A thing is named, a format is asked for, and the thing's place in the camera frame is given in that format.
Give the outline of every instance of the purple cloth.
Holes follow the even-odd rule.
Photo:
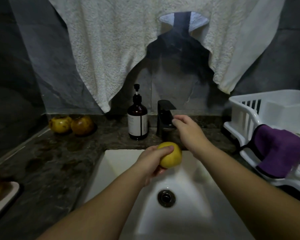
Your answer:
[[[272,178],[285,178],[300,161],[300,137],[285,129],[259,125],[244,147],[250,148],[262,161],[257,169]]]

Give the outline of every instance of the sink drain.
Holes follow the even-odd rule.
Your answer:
[[[172,207],[176,202],[176,196],[168,189],[161,190],[158,193],[158,202],[165,208]]]

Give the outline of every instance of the backsplash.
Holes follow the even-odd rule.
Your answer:
[[[8,0],[0,0],[0,157],[47,125],[31,62]]]
[[[49,1],[10,3],[47,113],[101,114],[76,70],[66,24]],[[132,103],[132,85],[139,83],[143,104],[154,113],[157,101],[167,99],[180,113],[230,114],[229,95],[212,81],[207,50],[194,38],[169,29],[148,46],[147,57],[129,73],[112,100],[110,113],[126,113]],[[272,43],[231,95],[280,89],[300,89],[300,0],[286,0]]]

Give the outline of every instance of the dish rack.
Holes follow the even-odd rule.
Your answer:
[[[229,101],[232,105],[232,120],[225,122],[224,127],[238,139],[240,146],[251,140],[253,131],[261,124],[285,129],[300,137],[299,90],[232,96]],[[255,169],[261,162],[249,148],[240,151],[240,155]],[[300,191],[300,162],[292,167],[286,178],[273,179],[259,173],[272,185],[289,185]]]

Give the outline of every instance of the black faucet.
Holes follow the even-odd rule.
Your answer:
[[[176,127],[172,124],[173,116],[170,110],[176,109],[168,100],[158,101],[157,136],[162,137],[163,132],[173,131]]]

